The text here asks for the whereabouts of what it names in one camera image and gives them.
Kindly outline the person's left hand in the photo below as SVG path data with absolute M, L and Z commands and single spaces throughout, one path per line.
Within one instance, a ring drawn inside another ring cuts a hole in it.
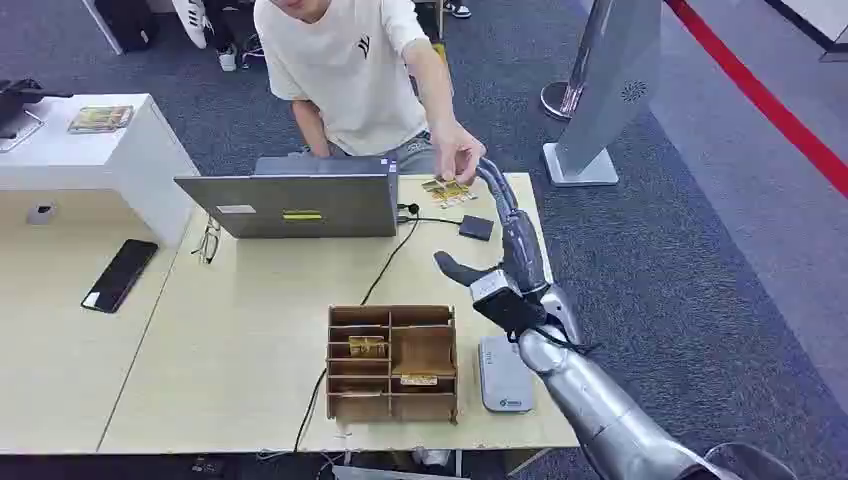
M 466 186 L 474 183 L 479 161 L 487 152 L 480 140 L 453 120 L 431 129 L 431 143 L 437 152 L 438 178 Z

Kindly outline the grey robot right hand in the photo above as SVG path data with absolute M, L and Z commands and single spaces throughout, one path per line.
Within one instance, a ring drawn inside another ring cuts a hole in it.
M 485 181 L 495 200 L 502 231 L 503 258 L 493 267 L 476 270 L 459 264 L 447 252 L 438 251 L 433 255 L 437 266 L 445 276 L 466 287 L 500 270 L 521 295 L 543 293 L 550 287 L 550 282 L 545 277 L 540 243 L 529 215 L 519 208 L 512 187 L 493 161 L 482 157 L 476 174 Z

